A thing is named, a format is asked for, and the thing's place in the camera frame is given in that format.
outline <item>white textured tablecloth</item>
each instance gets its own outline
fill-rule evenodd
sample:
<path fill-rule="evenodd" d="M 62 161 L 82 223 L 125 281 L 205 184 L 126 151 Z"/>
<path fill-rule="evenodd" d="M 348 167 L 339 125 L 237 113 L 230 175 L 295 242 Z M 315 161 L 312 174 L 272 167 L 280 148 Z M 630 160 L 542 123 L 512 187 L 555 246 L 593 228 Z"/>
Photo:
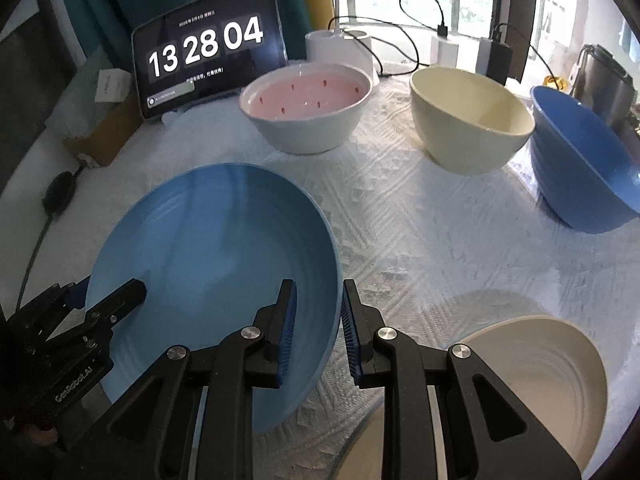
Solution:
<path fill-rule="evenodd" d="M 537 313 L 571 320 L 591 336 L 610 387 L 592 472 L 640 404 L 640 221 L 603 235 L 562 225 L 538 196 L 527 147 L 491 174 L 442 170 L 411 138 L 405 78 L 383 81 L 350 140 L 314 156 L 274 150 L 237 100 L 193 108 L 169 128 L 144 124 L 108 168 L 86 171 L 44 241 L 26 299 L 90 273 L 116 222 L 161 182 L 206 164 L 260 164 L 314 197 L 338 241 L 344 277 L 418 342 L 446 348 L 494 322 Z M 381 394 L 353 386 L 339 333 L 308 399 L 255 437 L 255 477 L 326 478 Z"/>

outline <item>metal kettle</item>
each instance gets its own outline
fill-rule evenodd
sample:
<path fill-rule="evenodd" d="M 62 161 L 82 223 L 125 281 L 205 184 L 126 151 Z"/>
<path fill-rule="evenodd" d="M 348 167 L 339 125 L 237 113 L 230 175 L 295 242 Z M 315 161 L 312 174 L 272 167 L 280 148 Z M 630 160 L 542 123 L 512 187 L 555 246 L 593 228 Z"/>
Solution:
<path fill-rule="evenodd" d="M 636 92 L 633 78 L 608 50 L 600 45 L 583 46 L 569 82 L 572 97 L 616 132 L 623 127 Z"/>

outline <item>black cable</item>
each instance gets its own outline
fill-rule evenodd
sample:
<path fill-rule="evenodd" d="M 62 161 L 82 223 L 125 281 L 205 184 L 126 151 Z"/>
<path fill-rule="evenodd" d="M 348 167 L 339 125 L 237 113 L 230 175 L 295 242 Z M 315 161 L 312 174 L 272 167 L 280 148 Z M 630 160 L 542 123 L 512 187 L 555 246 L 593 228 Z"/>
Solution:
<path fill-rule="evenodd" d="M 394 49 L 396 49 L 400 54 L 402 54 L 405 58 L 407 58 L 409 61 L 411 61 L 412 63 L 416 63 L 418 61 L 416 61 L 415 59 L 412 59 L 411 56 L 409 56 L 407 53 L 405 53 L 403 50 L 400 49 L 399 46 L 397 46 L 396 44 L 391 43 L 390 41 L 387 40 L 383 40 L 382 38 L 378 38 L 376 36 L 372 36 L 371 37 L 372 40 L 376 40 L 376 41 L 380 41 L 381 43 L 386 43 L 389 46 L 392 46 Z M 418 62 L 420 64 L 420 66 L 431 66 L 427 63 L 422 63 L 422 62 Z"/>
<path fill-rule="evenodd" d="M 420 68 L 420 52 L 418 51 L 418 47 L 415 44 L 415 41 L 412 39 L 411 36 L 409 36 L 409 34 L 404 30 L 404 28 L 402 28 L 400 25 L 398 25 L 397 23 L 393 23 L 393 22 L 386 22 L 385 20 L 379 20 L 377 18 L 368 18 L 367 16 L 351 16 L 351 15 L 347 15 L 347 16 L 334 16 L 329 20 L 328 25 L 326 26 L 327 29 L 331 29 L 331 26 L 333 25 L 335 20 L 340 20 L 341 18 L 349 18 L 357 20 L 357 19 L 361 19 L 361 20 L 373 20 L 374 22 L 378 22 L 378 23 L 386 23 L 387 25 L 392 25 L 394 27 L 399 28 L 402 33 L 409 39 L 409 42 L 411 43 L 412 47 L 415 50 L 415 57 L 416 60 L 414 61 L 413 59 L 411 60 L 412 62 L 415 63 L 415 67 L 412 70 L 408 70 L 407 72 L 400 72 L 397 74 L 385 74 L 385 70 L 384 67 L 382 66 L 382 62 L 380 61 L 380 58 L 378 56 L 376 56 L 376 54 L 374 54 L 373 50 L 371 50 L 360 38 L 356 37 L 356 35 L 351 34 L 350 32 L 348 32 L 347 30 L 345 30 L 344 32 L 348 33 L 352 38 L 354 38 L 355 40 L 357 40 L 364 48 L 366 48 L 375 58 L 376 61 L 378 62 L 378 64 L 380 65 L 380 74 L 378 75 L 379 77 L 391 77 L 394 75 L 408 75 L 408 74 L 412 74 L 414 73 L 416 70 L 418 70 Z"/>
<path fill-rule="evenodd" d="M 20 310 L 22 297 L 24 295 L 24 289 L 27 288 L 27 282 L 29 281 L 29 275 L 31 274 L 31 267 L 33 267 L 34 262 L 36 261 L 36 256 L 38 256 L 38 251 L 40 250 L 40 246 L 42 245 L 42 241 L 53 222 L 53 215 L 47 216 L 47 221 L 44 222 L 44 226 L 42 231 L 40 231 L 40 236 L 38 237 L 38 241 L 36 242 L 35 247 L 33 248 L 33 253 L 31 253 L 31 258 L 29 259 L 29 263 L 27 264 L 27 269 L 24 271 L 24 277 L 22 279 L 22 284 L 20 285 L 20 294 L 18 294 L 18 301 L 15 304 L 16 312 Z"/>
<path fill-rule="evenodd" d="M 551 74 L 551 79 L 555 83 L 556 88 L 559 90 L 560 89 L 560 83 L 558 82 L 558 78 L 556 78 L 556 76 L 554 75 L 553 71 L 551 70 L 551 67 L 546 63 L 545 59 L 542 56 L 540 56 L 540 53 L 536 50 L 536 48 L 532 44 L 529 43 L 529 40 L 527 39 L 527 37 L 524 34 L 522 34 L 516 27 L 511 25 L 511 23 L 498 23 L 494 27 L 494 31 L 492 33 L 492 40 L 500 41 L 500 37 L 498 36 L 498 34 L 500 33 L 500 27 L 510 27 L 511 30 L 516 32 L 518 36 L 520 36 L 524 41 L 527 42 L 527 44 L 532 48 L 533 52 L 535 52 L 536 55 L 540 58 L 542 63 L 545 64 L 546 69 L 549 70 L 549 73 Z"/>
<path fill-rule="evenodd" d="M 402 12 L 404 12 L 408 18 L 411 18 L 412 20 L 414 20 L 414 22 L 416 23 L 420 23 L 423 27 L 426 27 L 430 30 L 436 30 L 433 27 L 430 27 L 429 25 L 426 25 L 425 23 L 421 22 L 420 20 L 416 20 L 412 15 L 410 15 L 406 10 L 404 10 L 404 7 L 402 6 L 402 0 L 398 0 L 400 3 L 400 10 L 402 10 Z M 434 0 L 436 2 L 436 4 L 438 4 L 438 8 L 440 9 L 440 17 L 442 18 L 440 25 L 444 26 L 444 12 L 442 12 L 442 6 L 440 5 L 440 2 L 438 0 Z"/>
<path fill-rule="evenodd" d="M 71 199 L 76 192 L 76 180 L 85 167 L 86 164 L 82 163 L 73 174 L 69 171 L 60 173 L 51 181 L 49 187 L 47 188 L 47 192 L 42 199 L 42 206 L 44 208 L 45 214 L 47 215 L 47 221 L 44 223 L 42 231 L 40 231 L 40 236 L 38 236 L 36 245 L 33 248 L 33 252 L 31 253 L 31 258 L 29 259 L 27 268 L 24 271 L 24 277 L 22 278 L 22 283 L 20 284 L 18 301 L 15 304 L 16 312 L 20 310 L 20 307 L 22 306 L 22 297 L 24 295 L 24 290 L 27 288 L 27 282 L 29 281 L 29 275 L 31 274 L 31 267 L 33 267 L 33 264 L 36 261 L 36 256 L 38 256 L 42 241 L 47 235 L 47 231 L 49 231 L 49 227 L 51 227 L 51 223 L 53 222 L 54 218 L 59 218 L 60 215 L 62 215 L 62 213 L 65 211 L 66 207 L 69 205 L 69 202 L 71 202 Z"/>

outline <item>light blue bowl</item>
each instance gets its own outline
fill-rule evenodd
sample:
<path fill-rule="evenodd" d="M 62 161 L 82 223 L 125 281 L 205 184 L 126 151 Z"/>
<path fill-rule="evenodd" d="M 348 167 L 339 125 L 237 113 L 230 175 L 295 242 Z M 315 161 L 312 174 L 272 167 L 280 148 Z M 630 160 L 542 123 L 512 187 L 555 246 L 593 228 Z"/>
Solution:
<path fill-rule="evenodd" d="M 611 231 L 640 212 L 640 167 L 618 136 L 577 100 L 537 86 L 531 161 L 556 214 L 585 233 Z"/>
<path fill-rule="evenodd" d="M 284 278 L 298 286 L 289 371 L 279 390 L 254 391 L 255 431 L 302 403 L 334 346 L 342 298 L 334 237 L 304 190 L 264 168 L 198 168 L 142 198 L 102 247 L 86 306 L 130 278 L 148 293 L 114 330 L 114 368 L 102 380 L 112 402 L 169 346 L 216 345 L 250 325 Z"/>

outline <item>cream bowl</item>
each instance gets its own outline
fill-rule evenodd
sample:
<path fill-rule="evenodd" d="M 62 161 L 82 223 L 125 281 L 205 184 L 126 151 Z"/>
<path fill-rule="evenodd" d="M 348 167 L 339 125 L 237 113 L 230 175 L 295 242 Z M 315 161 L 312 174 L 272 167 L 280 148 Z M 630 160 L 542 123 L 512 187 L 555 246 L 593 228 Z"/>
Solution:
<path fill-rule="evenodd" d="M 274 148 L 296 155 L 342 144 L 371 95 L 362 70 L 312 62 L 269 72 L 247 86 L 240 109 Z"/>
<path fill-rule="evenodd" d="M 443 66 L 411 76 L 415 129 L 433 160 L 452 173 L 487 173 L 504 166 L 527 142 L 534 120 L 504 86 Z"/>

